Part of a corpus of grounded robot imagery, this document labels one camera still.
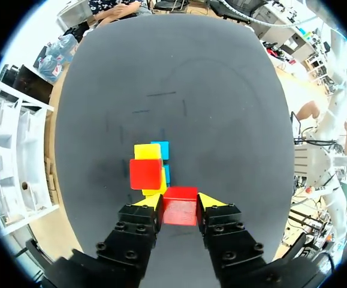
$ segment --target red cube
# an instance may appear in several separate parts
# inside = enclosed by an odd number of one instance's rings
[[[161,186],[161,159],[139,160],[131,159],[129,174],[131,188],[134,190],[158,190]]]
[[[197,188],[168,187],[163,197],[165,224],[196,225]]]

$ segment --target white shelf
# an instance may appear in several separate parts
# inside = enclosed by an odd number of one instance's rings
[[[12,150],[0,146],[0,180],[13,177]]]
[[[0,96],[0,233],[6,235],[59,206],[50,200],[44,165],[46,115],[53,108],[1,82],[0,91],[17,99]]]

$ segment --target desk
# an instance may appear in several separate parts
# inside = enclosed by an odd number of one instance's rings
[[[249,29],[155,15],[82,41],[64,81],[55,149],[64,206],[87,254],[119,208],[142,199],[129,187],[128,161],[135,143],[151,140],[170,141],[172,185],[235,203],[273,259],[291,203],[294,147],[280,81]],[[140,287],[161,286],[218,286],[197,227],[162,227]]]
[[[254,18],[277,25],[291,24],[289,19],[286,17],[286,13],[280,12],[276,7],[273,7],[270,4],[257,9]],[[277,47],[280,47],[288,39],[293,37],[293,39],[298,43],[298,48],[293,53],[290,53],[290,55],[300,62],[305,61],[311,54],[315,53],[313,46],[303,38],[303,34],[296,27],[266,27],[258,23],[251,23],[251,27],[255,30],[259,39],[270,43],[277,42]]]

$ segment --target blue block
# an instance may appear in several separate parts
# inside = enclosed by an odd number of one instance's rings
[[[166,180],[167,184],[169,184],[171,182],[169,165],[164,165],[164,169],[165,169],[165,180]]]
[[[151,144],[160,144],[162,159],[169,160],[169,141],[152,141]]]

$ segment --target wooden floor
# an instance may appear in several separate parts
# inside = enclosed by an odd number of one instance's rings
[[[187,13],[219,18],[212,10],[207,11],[206,9],[202,8],[201,4],[191,4],[191,6],[187,10]],[[50,105],[55,108],[55,111],[51,115],[49,115],[46,123],[45,154],[53,164],[55,163],[55,128],[56,117],[58,113],[58,103],[61,96],[62,84],[64,82],[67,70],[68,68],[63,71],[62,77],[58,80],[53,88]],[[285,72],[277,68],[276,73],[282,84],[286,101],[288,103],[289,112],[297,112],[304,103],[307,103],[310,100],[326,101],[326,96],[324,95],[323,88],[311,84],[310,82],[298,80],[294,76],[286,74]],[[71,228],[63,206],[62,191],[60,191],[58,184],[57,171],[55,166],[53,166],[52,173],[55,177],[55,188],[57,191],[60,208],[46,215],[45,217],[32,222],[30,224],[30,227],[35,237],[37,238],[40,247],[45,251],[46,254],[48,254],[51,259],[56,260],[61,256],[69,257],[71,255],[72,249],[78,249],[82,251],[82,248],[73,232],[73,229]],[[300,229],[295,229],[289,225],[287,225],[287,227],[289,227],[289,230],[285,230],[285,244],[280,245],[275,258],[281,257],[281,255],[283,255],[283,253],[288,249],[288,244],[292,244],[301,232]]]

